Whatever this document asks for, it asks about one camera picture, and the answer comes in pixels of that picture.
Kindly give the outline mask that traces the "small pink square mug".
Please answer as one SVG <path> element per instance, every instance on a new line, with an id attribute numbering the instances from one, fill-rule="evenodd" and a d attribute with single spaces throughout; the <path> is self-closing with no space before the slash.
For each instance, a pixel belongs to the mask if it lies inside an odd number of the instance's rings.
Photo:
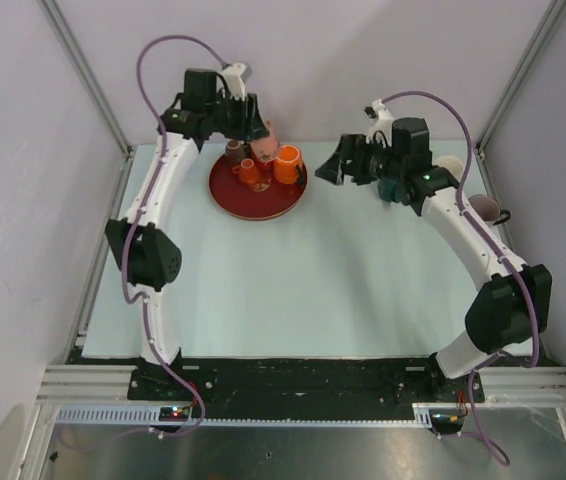
<path id="1" fill-rule="evenodd" d="M 272 122 L 266 120 L 265 126 L 267 127 L 268 135 L 249 143 L 252 158 L 263 164 L 274 161 L 281 148 L 281 143 L 275 134 Z"/>

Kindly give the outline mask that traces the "small orange cup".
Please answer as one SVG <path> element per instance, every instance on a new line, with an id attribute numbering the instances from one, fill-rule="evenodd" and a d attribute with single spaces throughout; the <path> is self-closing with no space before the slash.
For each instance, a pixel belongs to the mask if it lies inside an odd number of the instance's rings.
<path id="1" fill-rule="evenodd" d="M 244 158 L 240 163 L 232 167 L 232 172 L 238 176 L 244 185 L 256 185 L 260 179 L 260 172 L 251 158 Z"/>

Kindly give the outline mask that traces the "large orange mug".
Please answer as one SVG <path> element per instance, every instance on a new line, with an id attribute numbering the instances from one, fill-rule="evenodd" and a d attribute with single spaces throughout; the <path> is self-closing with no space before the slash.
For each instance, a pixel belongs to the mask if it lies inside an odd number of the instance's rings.
<path id="1" fill-rule="evenodd" d="M 291 185 L 299 179 L 299 171 L 303 168 L 303 159 L 298 147 L 285 144 L 280 147 L 274 160 L 274 178 L 281 184 Z"/>

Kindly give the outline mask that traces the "dark green mug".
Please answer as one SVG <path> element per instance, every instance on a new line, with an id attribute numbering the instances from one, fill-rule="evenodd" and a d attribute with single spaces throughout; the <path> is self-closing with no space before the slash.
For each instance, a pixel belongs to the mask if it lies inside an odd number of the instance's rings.
<path id="1" fill-rule="evenodd" d="M 379 198 L 384 202 L 408 205 L 410 194 L 403 182 L 397 182 L 385 177 L 377 181 L 377 192 Z"/>

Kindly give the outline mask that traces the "tall pink mug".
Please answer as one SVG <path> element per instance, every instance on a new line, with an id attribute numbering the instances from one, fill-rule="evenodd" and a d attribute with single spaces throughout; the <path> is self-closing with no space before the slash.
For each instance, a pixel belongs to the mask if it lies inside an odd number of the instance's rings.
<path id="1" fill-rule="evenodd" d="M 457 182 L 461 182 L 464 163 L 459 158 L 451 155 L 440 156 L 433 161 L 433 165 L 446 169 Z"/>

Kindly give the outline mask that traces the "lilac ribbed mug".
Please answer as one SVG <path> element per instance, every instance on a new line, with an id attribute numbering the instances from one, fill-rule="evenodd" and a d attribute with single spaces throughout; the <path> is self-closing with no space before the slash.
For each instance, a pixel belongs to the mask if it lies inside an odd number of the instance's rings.
<path id="1" fill-rule="evenodd" d="M 468 201 L 479 217 L 490 226 L 500 225 L 511 219 L 511 212 L 488 195 L 472 195 Z"/>

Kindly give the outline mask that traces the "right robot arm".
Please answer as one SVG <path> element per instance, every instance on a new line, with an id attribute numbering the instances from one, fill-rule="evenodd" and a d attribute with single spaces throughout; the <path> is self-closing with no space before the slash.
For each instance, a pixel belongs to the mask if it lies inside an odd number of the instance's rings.
<path id="1" fill-rule="evenodd" d="M 462 193 L 452 173 L 434 165 L 430 132 L 422 118 L 394 121 L 391 134 L 344 134 L 334 153 L 315 171 L 333 185 L 394 183 L 394 200 L 409 206 L 448 243 L 469 273 L 477 295 L 465 315 L 464 331 L 432 354 L 425 388 L 439 401 L 461 388 L 461 378 L 502 357 L 507 347 L 531 341 L 529 364 L 540 354 L 547 327 L 552 276 L 529 265 L 487 226 Z"/>

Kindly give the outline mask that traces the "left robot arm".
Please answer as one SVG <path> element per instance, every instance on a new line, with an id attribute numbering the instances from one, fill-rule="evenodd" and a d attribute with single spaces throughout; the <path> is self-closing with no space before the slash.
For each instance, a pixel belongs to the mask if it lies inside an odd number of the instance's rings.
<path id="1" fill-rule="evenodd" d="M 164 399 L 177 397 L 185 385 L 183 372 L 170 365 L 181 352 L 166 294 L 182 266 L 181 250 L 168 235 L 172 202 L 212 135 L 240 142 L 269 136 L 258 99 L 246 88 L 250 71 L 242 62 L 220 72 L 186 70 L 183 89 L 173 103 L 164 111 L 150 109 L 158 133 L 150 167 L 125 215 L 105 227 L 124 299 L 141 310 L 140 356 L 159 365 L 150 376 L 150 387 Z"/>

